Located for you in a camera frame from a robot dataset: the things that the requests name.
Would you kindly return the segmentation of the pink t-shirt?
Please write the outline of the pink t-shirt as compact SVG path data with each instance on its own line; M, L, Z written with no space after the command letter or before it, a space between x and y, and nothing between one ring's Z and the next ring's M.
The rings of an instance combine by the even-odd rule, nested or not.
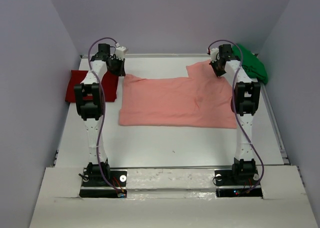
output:
M232 89L209 61L186 67L187 77L123 80L118 123L122 126L186 126L234 129Z

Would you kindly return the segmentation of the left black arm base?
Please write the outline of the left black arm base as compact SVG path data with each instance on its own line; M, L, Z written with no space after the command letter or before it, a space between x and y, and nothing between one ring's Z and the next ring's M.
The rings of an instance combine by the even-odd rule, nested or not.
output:
M111 169L109 184L101 177L89 178L87 171L82 178L79 196L81 198L118 199L127 197L127 170Z

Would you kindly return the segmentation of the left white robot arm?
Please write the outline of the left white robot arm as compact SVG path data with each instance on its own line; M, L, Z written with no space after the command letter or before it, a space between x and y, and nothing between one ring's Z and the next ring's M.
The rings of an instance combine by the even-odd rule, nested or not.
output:
M94 186L109 186L117 190L111 184L111 170L102 136L106 114L103 76L108 71L123 70L127 48L115 42L114 50L111 54L109 44L98 44L97 53L87 58L89 70L85 78L74 86L74 94L76 110L84 122L88 141L88 165L80 176L84 182L91 182Z

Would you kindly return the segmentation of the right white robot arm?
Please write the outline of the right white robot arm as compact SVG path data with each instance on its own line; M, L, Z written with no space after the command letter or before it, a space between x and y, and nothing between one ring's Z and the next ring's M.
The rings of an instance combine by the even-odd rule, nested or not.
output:
M219 170L213 182L217 186L245 186L258 174L252 147L254 115L260 102L261 85L254 82L233 54L230 44L209 48L210 65L217 77L228 74L232 80L231 110L236 119L236 151L230 170Z

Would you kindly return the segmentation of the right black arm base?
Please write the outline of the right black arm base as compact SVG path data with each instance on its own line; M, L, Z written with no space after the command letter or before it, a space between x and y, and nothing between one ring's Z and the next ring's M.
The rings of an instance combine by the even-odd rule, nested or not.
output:
M250 176L236 179L232 170L215 170L212 183L216 186L217 198L263 197L262 188Z

